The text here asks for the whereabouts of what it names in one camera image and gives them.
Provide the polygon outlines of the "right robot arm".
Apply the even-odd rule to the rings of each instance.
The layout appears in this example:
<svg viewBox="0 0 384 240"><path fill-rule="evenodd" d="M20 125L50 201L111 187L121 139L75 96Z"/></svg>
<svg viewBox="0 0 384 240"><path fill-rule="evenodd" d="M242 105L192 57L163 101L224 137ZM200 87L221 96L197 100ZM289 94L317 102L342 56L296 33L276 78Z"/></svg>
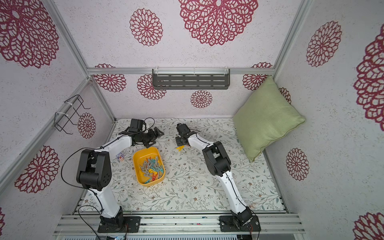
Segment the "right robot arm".
<svg viewBox="0 0 384 240"><path fill-rule="evenodd" d="M205 159L209 172L222 185L230 203L234 225L237 228L248 226L254 220L253 211L245 204L238 190L231 171L231 160L224 145L217 141L204 139L198 132L191 130L186 124L177 124L177 146L190 146L200 151Z"/></svg>

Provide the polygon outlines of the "red clothespin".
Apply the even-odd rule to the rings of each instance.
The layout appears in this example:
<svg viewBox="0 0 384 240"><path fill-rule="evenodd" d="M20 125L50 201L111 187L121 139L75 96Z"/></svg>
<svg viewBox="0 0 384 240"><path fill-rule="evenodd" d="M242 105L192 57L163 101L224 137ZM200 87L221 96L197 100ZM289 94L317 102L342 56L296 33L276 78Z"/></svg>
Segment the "red clothespin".
<svg viewBox="0 0 384 240"><path fill-rule="evenodd" d="M154 182L158 179L158 176L159 174L153 174L152 178L151 178L151 182Z"/></svg>

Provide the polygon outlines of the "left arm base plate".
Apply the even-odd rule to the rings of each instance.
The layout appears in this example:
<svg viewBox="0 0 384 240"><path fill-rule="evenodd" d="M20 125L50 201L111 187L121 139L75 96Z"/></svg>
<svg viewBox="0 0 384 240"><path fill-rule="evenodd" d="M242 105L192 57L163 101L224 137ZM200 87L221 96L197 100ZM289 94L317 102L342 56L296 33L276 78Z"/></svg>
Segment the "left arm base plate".
<svg viewBox="0 0 384 240"><path fill-rule="evenodd" d="M141 217L116 217L112 219L101 217L98 233L138 233Z"/></svg>

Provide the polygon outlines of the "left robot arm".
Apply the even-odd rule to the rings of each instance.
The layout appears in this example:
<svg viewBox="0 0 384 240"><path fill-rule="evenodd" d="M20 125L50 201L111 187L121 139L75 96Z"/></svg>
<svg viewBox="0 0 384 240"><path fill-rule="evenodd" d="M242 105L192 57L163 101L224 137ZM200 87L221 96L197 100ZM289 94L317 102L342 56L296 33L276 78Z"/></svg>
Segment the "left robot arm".
<svg viewBox="0 0 384 240"><path fill-rule="evenodd" d="M122 207L115 199L112 189L111 159L126 148L143 145L153 146L164 135L157 127L147 127L144 120L132 119L130 126L119 136L96 149L81 152L76 180L96 198L101 207L101 227L121 230L126 226Z"/></svg>

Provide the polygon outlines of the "yellow plastic storage box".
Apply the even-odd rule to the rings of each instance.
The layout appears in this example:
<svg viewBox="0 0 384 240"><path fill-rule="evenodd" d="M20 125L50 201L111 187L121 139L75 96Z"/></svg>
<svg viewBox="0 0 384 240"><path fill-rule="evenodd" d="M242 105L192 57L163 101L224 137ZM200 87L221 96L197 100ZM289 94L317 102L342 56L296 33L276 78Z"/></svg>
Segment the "yellow plastic storage box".
<svg viewBox="0 0 384 240"><path fill-rule="evenodd" d="M159 159L161 160L161 162L164 166L160 152L155 147L150 147L148 149L143 149L143 150L137 151L133 155L133 163L134 163L134 167L135 167L137 180L138 180L139 184L144 186L144 187L150 187L150 186L153 186L155 184L161 183L165 179L166 170L165 170L165 166L164 166L164 174L159 175L158 179L156 181L151 182L151 178L152 178L153 174L157 174L155 171L153 171L151 169L151 165L152 165L151 159L154 159L156 156L159 157Z"/></svg>

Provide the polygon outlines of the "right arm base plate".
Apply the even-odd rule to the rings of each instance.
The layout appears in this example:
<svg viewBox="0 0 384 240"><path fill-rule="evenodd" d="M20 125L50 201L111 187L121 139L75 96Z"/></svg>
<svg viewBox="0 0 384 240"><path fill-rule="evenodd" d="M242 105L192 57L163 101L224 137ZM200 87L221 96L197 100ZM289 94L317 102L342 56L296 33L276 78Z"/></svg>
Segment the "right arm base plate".
<svg viewBox="0 0 384 240"><path fill-rule="evenodd" d="M255 215L245 224L234 216L219 216L221 232L260 232L261 224L259 218Z"/></svg>

